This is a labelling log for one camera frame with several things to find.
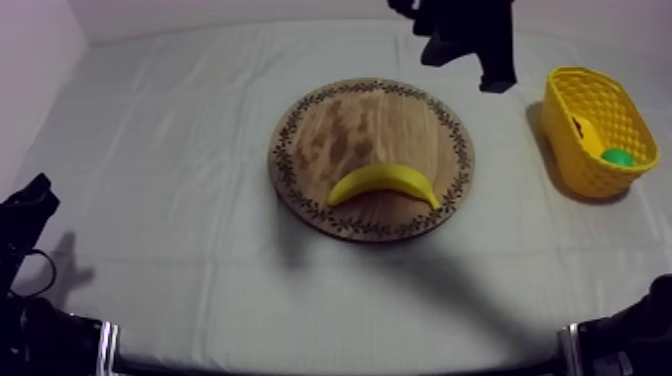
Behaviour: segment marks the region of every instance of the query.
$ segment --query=plastic basket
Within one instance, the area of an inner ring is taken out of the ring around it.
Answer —
[[[563,180],[585,197],[621,193],[658,163],[658,147],[625,89],[587,68],[551,71],[542,125]],[[602,159],[602,153],[610,148],[630,153],[634,167]]]

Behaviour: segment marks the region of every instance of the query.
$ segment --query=banana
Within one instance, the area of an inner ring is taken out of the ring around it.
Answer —
[[[343,177],[329,192],[327,204],[338,205],[364,192],[391,190],[426,201],[432,209],[441,207],[427,178],[410,167],[380,163],[358,168]]]

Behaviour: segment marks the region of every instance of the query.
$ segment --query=white wall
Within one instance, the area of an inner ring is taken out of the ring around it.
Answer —
[[[0,198],[87,41],[67,0],[0,0]]]
[[[310,18],[397,18],[386,0],[71,0],[106,42],[206,25]],[[672,57],[670,0],[517,0],[518,30]]]

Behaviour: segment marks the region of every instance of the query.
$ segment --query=black cable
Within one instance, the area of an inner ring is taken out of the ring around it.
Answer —
[[[34,298],[34,297],[42,294],[43,292],[49,290],[52,286],[54,286],[54,283],[56,283],[56,276],[58,275],[58,272],[56,270],[56,264],[54,263],[54,260],[52,260],[51,257],[49,257],[49,255],[46,254],[44,251],[39,250],[39,249],[33,249],[33,250],[25,253],[26,257],[27,256],[33,256],[33,255],[41,255],[47,260],[47,262],[49,262],[49,266],[51,266],[51,279],[49,280],[49,283],[47,283],[47,285],[44,288],[42,288],[41,290],[39,290],[37,292],[28,294],[28,295],[19,295],[19,294],[15,293],[14,291],[12,291],[10,289],[9,293],[12,294],[16,298],[20,298],[20,299]]]

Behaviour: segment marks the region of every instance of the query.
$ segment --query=round wooden board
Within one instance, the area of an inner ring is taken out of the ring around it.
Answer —
[[[326,204],[342,177],[374,163],[420,171],[441,208],[384,191]],[[474,149],[438,99],[400,82],[355,79],[296,102],[273,133],[268,164],[278,194],[305,221],[339,238],[381,242],[423,234],[453,215],[471,186]]]

